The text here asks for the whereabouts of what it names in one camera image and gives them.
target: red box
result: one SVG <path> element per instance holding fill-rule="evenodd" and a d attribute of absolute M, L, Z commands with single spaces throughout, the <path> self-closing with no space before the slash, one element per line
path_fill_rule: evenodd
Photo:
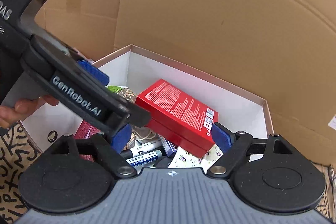
<path fill-rule="evenodd" d="M 211 125 L 218 112 L 167 81 L 158 80 L 135 103 L 151 113 L 149 128 L 191 154 L 201 158 L 214 145 Z"/>

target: black round object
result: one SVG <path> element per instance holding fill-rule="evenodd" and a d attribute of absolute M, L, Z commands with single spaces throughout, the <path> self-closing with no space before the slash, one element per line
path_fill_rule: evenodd
<path fill-rule="evenodd" d="M 19 189 L 29 208 L 72 213 L 99 202 L 111 175 L 97 163 L 71 154 L 40 157 L 20 177 Z"/>
<path fill-rule="evenodd" d="M 301 154 L 267 154 L 240 167 L 233 177 L 238 196 L 271 213 L 292 214 L 315 208 L 325 180 Z"/>

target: marker pen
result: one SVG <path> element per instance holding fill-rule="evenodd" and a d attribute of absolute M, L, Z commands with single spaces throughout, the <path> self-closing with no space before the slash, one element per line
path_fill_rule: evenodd
<path fill-rule="evenodd" d="M 126 160 L 131 166 L 139 166 L 145 165 L 149 162 L 157 160 L 159 157 L 162 156 L 162 152 L 160 150 L 155 150 L 153 152 L 149 152 L 131 159 Z"/>
<path fill-rule="evenodd" d="M 147 152 L 154 151 L 155 149 L 159 148 L 160 146 L 162 146 L 162 143 L 161 143 L 160 140 L 157 139 L 155 141 L 144 143 L 144 144 L 139 145 L 137 147 L 126 149 L 126 150 L 122 151 L 120 153 L 120 155 L 124 159 L 128 160 L 128 159 L 131 159 L 133 157 L 137 157 L 137 156 L 140 156 L 142 154 L 145 154 Z"/>

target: gray ribbed surface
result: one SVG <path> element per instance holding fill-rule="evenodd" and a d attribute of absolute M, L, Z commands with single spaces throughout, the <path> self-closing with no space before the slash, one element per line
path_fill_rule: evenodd
<path fill-rule="evenodd" d="M 48 216 L 30 210 L 16 224 L 327 224 L 316 211 L 293 216 L 259 212 L 243 203 L 224 180 L 197 169 L 144 169 L 121 180 L 95 208 L 77 215 Z"/>

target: black handheld device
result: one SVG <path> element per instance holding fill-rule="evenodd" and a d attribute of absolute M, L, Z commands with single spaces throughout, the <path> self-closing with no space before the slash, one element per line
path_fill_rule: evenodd
<path fill-rule="evenodd" d="M 77 64 L 78 55 L 71 47 L 35 23 L 45 2 L 0 0 L 0 103 L 6 104 L 14 84 L 25 77 L 38 84 L 28 99 L 51 94 L 109 138 L 126 123 L 147 124 L 146 110 L 109 92 Z"/>

